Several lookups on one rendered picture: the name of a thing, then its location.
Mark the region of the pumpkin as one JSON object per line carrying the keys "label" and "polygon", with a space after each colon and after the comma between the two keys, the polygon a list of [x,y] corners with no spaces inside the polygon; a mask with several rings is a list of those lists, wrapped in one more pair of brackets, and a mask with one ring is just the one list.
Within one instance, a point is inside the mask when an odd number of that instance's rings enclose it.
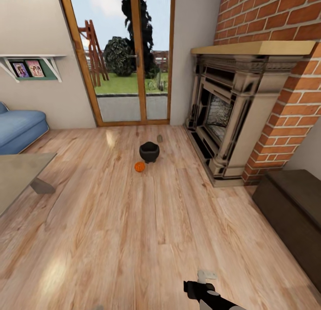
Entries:
{"label": "pumpkin", "polygon": [[145,164],[138,162],[135,164],[134,168],[138,172],[143,171],[145,169]]}

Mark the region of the cauldron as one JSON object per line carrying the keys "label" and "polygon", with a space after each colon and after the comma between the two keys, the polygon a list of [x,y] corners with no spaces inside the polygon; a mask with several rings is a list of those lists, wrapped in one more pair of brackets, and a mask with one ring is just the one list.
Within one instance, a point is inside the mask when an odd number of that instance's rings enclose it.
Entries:
{"label": "cauldron", "polygon": [[159,154],[159,146],[153,142],[146,142],[140,146],[140,156],[145,160],[145,163],[155,162]]}

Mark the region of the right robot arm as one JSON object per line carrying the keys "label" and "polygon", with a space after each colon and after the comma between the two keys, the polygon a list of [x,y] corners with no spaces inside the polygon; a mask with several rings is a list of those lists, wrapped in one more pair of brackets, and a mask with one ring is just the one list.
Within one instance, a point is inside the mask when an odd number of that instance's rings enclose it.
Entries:
{"label": "right robot arm", "polygon": [[188,292],[189,299],[198,300],[200,310],[246,310],[224,298],[214,290],[206,279],[218,279],[218,274],[212,270],[199,269],[198,281],[184,281],[184,291]]}

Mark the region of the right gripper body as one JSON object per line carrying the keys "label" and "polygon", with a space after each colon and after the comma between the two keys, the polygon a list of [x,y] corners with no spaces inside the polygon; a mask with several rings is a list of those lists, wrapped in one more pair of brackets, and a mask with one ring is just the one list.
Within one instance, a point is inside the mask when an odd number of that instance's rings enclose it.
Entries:
{"label": "right gripper body", "polygon": [[201,289],[203,288],[214,289],[214,286],[211,283],[200,284],[196,281],[188,281],[187,287],[188,287],[187,288],[188,298],[198,300],[198,302],[199,302],[198,294]]}

